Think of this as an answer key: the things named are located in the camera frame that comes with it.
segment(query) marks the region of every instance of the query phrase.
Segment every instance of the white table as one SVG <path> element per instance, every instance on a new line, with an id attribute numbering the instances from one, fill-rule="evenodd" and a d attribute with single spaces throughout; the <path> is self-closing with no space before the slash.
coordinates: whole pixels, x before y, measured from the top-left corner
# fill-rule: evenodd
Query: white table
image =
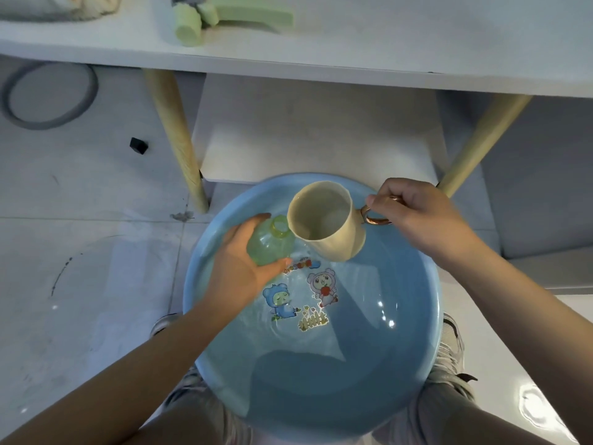
<path id="1" fill-rule="evenodd" d="M 0 53 L 142 67 L 197 208 L 199 165 L 168 70 L 497 92 L 450 171 L 452 194 L 531 95 L 593 97 L 593 0 L 279 0 L 295 28 L 219 26 L 178 44 L 169 0 L 84 23 L 0 22 Z"/>

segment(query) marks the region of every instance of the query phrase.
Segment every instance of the hand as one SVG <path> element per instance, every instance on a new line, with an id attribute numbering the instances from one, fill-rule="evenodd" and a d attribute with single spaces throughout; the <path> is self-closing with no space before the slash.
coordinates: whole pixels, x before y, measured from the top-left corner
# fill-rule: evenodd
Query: hand
<path id="1" fill-rule="evenodd" d="M 389 195 L 401 196 L 406 205 Z M 387 217 L 421 252 L 442 268 L 480 244 L 449 198 L 430 183 L 406 178 L 389 178 L 367 205 Z"/>
<path id="2" fill-rule="evenodd" d="M 224 310 L 233 319 L 263 290 L 263 286 L 284 271 L 292 259 L 283 258 L 257 266 L 247 254 L 247 242 L 256 226 L 270 214 L 258 214 L 232 227 L 222 239 L 204 300 Z"/>

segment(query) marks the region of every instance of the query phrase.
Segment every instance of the gray cable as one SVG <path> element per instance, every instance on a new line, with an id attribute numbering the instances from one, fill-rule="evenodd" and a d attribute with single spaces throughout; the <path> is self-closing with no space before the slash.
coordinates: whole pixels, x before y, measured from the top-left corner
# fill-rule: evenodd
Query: gray cable
<path id="1" fill-rule="evenodd" d="M 72 121 L 79 116 L 81 116 L 88 108 L 91 107 L 93 101 L 95 101 L 95 97 L 97 96 L 97 92 L 99 91 L 99 80 L 97 79 L 97 74 L 93 70 L 90 65 L 87 64 L 79 64 L 83 66 L 88 74 L 88 88 L 86 88 L 86 93 L 84 97 L 75 107 L 70 109 L 70 111 L 64 113 L 63 115 L 46 121 L 26 121 L 23 119 L 19 119 L 10 106 L 10 95 L 12 94 L 12 90 L 16 87 L 18 82 L 30 72 L 37 70 L 40 67 L 43 67 L 48 64 L 55 64 L 55 62 L 49 61 L 39 61 L 39 62 L 32 62 L 30 64 L 26 64 L 21 67 L 19 70 L 14 72 L 10 75 L 10 77 L 6 80 L 2 89 L 0 89 L 0 111 L 8 121 L 11 123 L 20 126 L 21 128 L 25 129 L 33 129 L 37 131 L 41 131 L 44 129 L 51 129 L 56 128 L 58 126 L 65 125 L 69 121 Z"/>

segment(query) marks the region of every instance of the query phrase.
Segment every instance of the green plastic bottle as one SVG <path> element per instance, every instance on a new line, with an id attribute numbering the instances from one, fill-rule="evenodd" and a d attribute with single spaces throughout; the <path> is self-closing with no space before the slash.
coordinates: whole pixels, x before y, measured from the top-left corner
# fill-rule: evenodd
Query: green plastic bottle
<path id="1" fill-rule="evenodd" d="M 257 225 L 247 243 L 247 253 L 257 265 L 267 265 L 281 257 L 289 257 L 295 235 L 288 228 L 285 215 L 277 215 Z"/>

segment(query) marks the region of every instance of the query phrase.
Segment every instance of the white shelf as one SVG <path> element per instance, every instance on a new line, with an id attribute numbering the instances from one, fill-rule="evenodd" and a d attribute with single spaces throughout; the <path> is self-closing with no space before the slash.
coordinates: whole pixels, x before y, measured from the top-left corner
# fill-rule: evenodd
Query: white shelf
<path id="1" fill-rule="evenodd" d="M 593 0 L 278 0 L 295 28 L 173 34 L 170 0 L 91 22 L 0 21 L 33 59 L 400 87 L 593 97 Z"/>
<path id="2" fill-rule="evenodd" d="M 432 90 L 222 74 L 206 77 L 193 143 L 212 181 L 324 172 L 377 189 L 436 183 L 447 161 Z"/>

